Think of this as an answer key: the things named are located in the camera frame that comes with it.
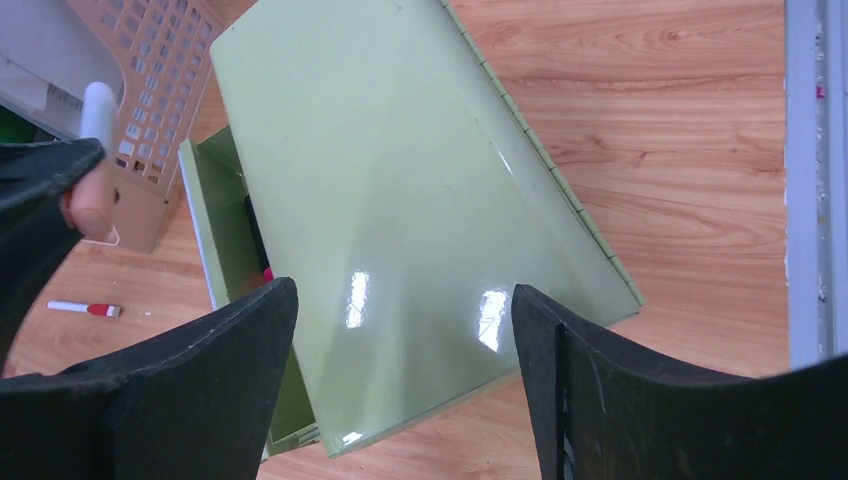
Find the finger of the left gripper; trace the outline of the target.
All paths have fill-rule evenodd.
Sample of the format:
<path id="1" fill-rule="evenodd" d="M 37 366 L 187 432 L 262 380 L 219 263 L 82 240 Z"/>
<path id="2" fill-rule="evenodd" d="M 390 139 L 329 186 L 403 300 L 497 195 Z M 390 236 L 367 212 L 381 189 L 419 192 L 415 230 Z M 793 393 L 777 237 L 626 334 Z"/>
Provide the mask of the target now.
<path id="1" fill-rule="evenodd" d="M 105 151 L 95 138 L 1 145 L 1 362 L 44 286 L 82 234 L 60 200 Z"/>

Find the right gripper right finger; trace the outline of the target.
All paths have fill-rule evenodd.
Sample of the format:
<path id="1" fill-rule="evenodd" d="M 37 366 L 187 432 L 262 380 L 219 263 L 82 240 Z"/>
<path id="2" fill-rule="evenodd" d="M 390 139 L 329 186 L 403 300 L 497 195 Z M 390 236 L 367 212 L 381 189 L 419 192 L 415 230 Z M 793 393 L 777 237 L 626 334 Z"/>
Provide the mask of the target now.
<path id="1" fill-rule="evenodd" d="M 513 332 L 545 479 L 843 479 L 847 360 L 750 379 L 693 365 L 519 284 Z"/>

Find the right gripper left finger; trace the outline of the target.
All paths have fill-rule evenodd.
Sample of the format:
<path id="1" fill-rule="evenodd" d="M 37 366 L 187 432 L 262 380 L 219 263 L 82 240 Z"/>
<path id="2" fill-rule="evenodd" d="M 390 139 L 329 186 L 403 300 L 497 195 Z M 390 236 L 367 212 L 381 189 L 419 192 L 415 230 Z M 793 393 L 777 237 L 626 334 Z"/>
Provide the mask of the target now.
<path id="1" fill-rule="evenodd" d="M 278 278 L 55 375 L 1 383 L 5 479 L 252 479 L 298 315 Z"/>

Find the orange highlighter marker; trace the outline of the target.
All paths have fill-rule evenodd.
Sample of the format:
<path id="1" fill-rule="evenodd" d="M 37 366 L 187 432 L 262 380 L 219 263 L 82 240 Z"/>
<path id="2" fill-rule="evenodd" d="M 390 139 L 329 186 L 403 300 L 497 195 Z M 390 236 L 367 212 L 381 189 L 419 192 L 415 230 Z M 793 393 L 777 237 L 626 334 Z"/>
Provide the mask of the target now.
<path id="1" fill-rule="evenodd" d="M 97 139 L 104 154 L 97 165 L 74 184 L 64 196 L 62 209 L 67 223 L 86 239 L 113 244 L 116 190 L 112 174 L 117 106 L 112 89 L 105 83 L 90 83 L 83 97 L 80 137 Z"/>

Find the beige plastic file organizer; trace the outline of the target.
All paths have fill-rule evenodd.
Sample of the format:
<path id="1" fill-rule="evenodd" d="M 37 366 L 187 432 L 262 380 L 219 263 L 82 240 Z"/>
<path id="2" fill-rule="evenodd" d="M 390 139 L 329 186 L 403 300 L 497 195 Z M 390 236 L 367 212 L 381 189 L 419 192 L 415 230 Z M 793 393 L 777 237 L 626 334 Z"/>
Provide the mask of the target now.
<path id="1" fill-rule="evenodd" d="M 157 242 L 223 22 L 206 1 L 5 1 L 1 104 L 46 133 L 81 135 L 86 87 L 116 98 L 113 244 Z"/>

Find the green metal drawer cabinet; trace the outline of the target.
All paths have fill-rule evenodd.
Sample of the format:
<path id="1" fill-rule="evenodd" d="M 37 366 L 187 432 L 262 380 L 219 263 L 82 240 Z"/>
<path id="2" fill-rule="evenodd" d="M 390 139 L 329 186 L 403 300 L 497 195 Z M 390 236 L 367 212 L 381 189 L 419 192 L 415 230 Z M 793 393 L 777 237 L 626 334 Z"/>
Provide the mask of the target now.
<path id="1" fill-rule="evenodd" d="M 299 312 L 265 456 L 336 457 L 511 376 L 530 284 L 604 326 L 644 298 L 445 1 L 259 1 L 213 43 L 229 124 L 179 158 L 211 302 Z"/>

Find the purple highlighter marker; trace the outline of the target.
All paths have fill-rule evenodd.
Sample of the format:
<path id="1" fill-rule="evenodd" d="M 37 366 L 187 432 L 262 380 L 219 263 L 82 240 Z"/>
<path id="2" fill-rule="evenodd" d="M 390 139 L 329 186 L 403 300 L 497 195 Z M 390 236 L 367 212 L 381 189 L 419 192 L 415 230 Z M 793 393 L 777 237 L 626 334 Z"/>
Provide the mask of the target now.
<path id="1" fill-rule="evenodd" d="M 256 218 L 255 210 L 251 201 L 250 195 L 247 195 L 244 198 L 244 207 L 246 210 L 246 215 L 248 219 L 249 228 L 251 231 L 254 248 L 257 253 L 257 257 L 259 260 L 259 265 L 263 273 L 266 273 L 270 269 L 270 262 L 268 260 L 267 252 L 262 240 L 260 228 L 258 225 L 258 221 Z"/>

